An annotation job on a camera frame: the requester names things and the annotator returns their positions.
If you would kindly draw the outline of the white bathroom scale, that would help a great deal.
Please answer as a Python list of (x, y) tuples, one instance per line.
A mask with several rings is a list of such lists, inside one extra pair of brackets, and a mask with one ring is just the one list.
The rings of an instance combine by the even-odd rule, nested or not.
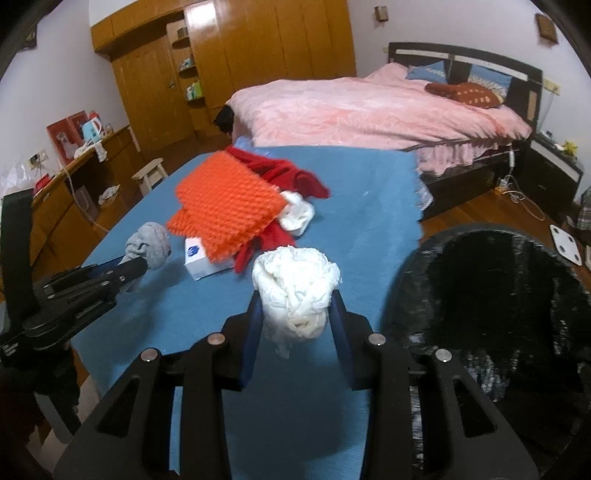
[(549, 227), (557, 252), (576, 266), (583, 264), (577, 243), (572, 235), (556, 225)]

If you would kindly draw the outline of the red fabric glove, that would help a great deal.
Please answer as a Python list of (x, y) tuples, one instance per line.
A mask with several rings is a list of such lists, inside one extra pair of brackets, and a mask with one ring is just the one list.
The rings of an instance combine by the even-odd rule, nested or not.
[[(287, 159), (270, 159), (256, 153), (228, 146), (225, 151), (245, 164), (249, 170), (280, 191), (294, 192), (302, 197), (328, 199), (331, 191), (310, 171), (298, 168)], [(281, 246), (294, 246), (294, 235), (273, 220), (262, 232), (242, 245), (235, 255), (235, 273), (242, 274), (256, 251), (271, 251)]]

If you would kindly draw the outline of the grey sock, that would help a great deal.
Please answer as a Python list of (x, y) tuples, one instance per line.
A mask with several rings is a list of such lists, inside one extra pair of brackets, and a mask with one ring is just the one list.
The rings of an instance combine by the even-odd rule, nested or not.
[(120, 264), (142, 258), (148, 270), (162, 267), (171, 254), (168, 234), (164, 226), (156, 222), (141, 225), (126, 241)]

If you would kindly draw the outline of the white small stool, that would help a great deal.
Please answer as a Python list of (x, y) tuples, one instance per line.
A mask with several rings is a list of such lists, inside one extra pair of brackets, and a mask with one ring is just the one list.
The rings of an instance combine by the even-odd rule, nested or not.
[(163, 159), (155, 158), (137, 171), (132, 179), (139, 185), (140, 193), (145, 197), (167, 177)]

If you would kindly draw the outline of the pink quilt bed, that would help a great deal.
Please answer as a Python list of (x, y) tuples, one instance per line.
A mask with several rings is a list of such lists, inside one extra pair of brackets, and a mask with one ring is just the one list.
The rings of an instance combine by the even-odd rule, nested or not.
[(235, 135), (257, 147), (345, 146), (413, 152), (435, 176), (527, 139), (531, 127), (504, 103), (482, 109), (428, 93), (388, 63), (365, 78), (276, 80), (235, 92)]

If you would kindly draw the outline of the white paper wad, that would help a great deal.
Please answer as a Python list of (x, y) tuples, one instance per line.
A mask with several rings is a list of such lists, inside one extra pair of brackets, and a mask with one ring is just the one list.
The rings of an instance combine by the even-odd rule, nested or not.
[(263, 303), (263, 334), (277, 355), (287, 359), (294, 344), (322, 335), (341, 281), (339, 266), (315, 248), (281, 246), (256, 257), (252, 284)]

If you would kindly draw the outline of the orange foam mesh sheet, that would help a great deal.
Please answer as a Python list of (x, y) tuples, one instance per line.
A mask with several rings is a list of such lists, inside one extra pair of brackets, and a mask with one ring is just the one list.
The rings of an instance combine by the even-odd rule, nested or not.
[(235, 255), (287, 205), (276, 187), (225, 151), (208, 156), (184, 177), (175, 196), (180, 209), (167, 230), (198, 238), (212, 262)]

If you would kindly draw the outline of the wooden wardrobe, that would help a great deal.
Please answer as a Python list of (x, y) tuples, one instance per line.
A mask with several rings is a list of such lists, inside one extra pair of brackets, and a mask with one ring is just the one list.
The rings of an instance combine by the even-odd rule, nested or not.
[(142, 153), (211, 143), (236, 91), (356, 73), (345, 1), (124, 1), (93, 21)]

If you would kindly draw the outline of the blue pillow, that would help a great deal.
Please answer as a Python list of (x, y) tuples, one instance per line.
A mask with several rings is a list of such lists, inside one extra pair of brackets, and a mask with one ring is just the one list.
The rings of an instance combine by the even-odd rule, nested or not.
[(447, 84), (448, 78), (445, 62), (439, 61), (424, 66), (410, 66), (406, 79), (422, 80), (429, 83)]
[(505, 99), (512, 83), (512, 76), (483, 66), (473, 65), (468, 81), (488, 88)]

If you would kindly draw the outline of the wooden side desk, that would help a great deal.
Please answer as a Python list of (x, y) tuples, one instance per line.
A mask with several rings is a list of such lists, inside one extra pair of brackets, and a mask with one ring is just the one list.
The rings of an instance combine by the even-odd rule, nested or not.
[(132, 179), (144, 165), (132, 130), (103, 139), (107, 158), (89, 150), (33, 200), (30, 263), (35, 280), (77, 267), (142, 198)]

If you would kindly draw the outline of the white crumpled cloth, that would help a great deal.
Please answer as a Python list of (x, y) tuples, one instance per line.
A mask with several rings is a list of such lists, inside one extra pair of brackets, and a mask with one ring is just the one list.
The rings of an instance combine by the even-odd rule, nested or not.
[(286, 207), (277, 216), (277, 221), (284, 231), (295, 238), (301, 237), (312, 218), (315, 217), (315, 207), (304, 199), (300, 193), (283, 190), (280, 192), (287, 202)]

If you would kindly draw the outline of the brown dotted pillow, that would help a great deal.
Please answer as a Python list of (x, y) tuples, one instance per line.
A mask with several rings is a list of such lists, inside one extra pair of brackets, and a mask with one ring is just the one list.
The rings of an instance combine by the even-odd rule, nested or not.
[(495, 91), (471, 82), (455, 85), (432, 82), (425, 86), (425, 90), (430, 94), (482, 109), (498, 108), (504, 103), (503, 97)]

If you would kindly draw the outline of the blue left pillow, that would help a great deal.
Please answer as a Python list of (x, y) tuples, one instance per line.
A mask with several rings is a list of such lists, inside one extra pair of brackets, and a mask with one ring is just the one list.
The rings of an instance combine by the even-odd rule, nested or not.
[(445, 62), (439, 61), (424, 66), (410, 66), (406, 79), (422, 80), (429, 83), (447, 84), (448, 78)]

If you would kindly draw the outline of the black bed headboard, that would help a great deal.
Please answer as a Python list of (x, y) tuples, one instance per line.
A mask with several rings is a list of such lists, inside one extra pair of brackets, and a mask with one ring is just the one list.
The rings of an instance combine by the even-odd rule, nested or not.
[(543, 87), (543, 74), (537, 67), (483, 50), (421, 42), (391, 42), (388, 61), (405, 66), (443, 61), (450, 83), (466, 81), (473, 65), (508, 75), (512, 80), (505, 104), (533, 130), (537, 129)]

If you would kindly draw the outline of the blue table cloth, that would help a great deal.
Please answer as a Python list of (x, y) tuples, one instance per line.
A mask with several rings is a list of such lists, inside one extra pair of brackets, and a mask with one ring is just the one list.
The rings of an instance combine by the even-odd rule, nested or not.
[[(346, 147), (280, 147), (271, 155), (310, 171), (328, 187), (297, 240), (339, 267), (349, 311), (377, 325), (394, 276), (422, 235), (417, 160), (411, 153)], [(273, 312), (311, 305), (325, 267), (293, 253), (254, 258), (245, 273), (194, 280), (184, 241), (170, 241), (165, 264), (144, 275), (116, 307), (79, 333), (73, 345), (100, 391), (108, 390), (145, 348), (189, 348), (242, 313), (256, 287)], [(365, 449), (369, 399), (349, 388), (330, 331), (314, 339), (286, 330), (260, 339), (252, 380), (223, 396), (236, 479), (356, 479)]]

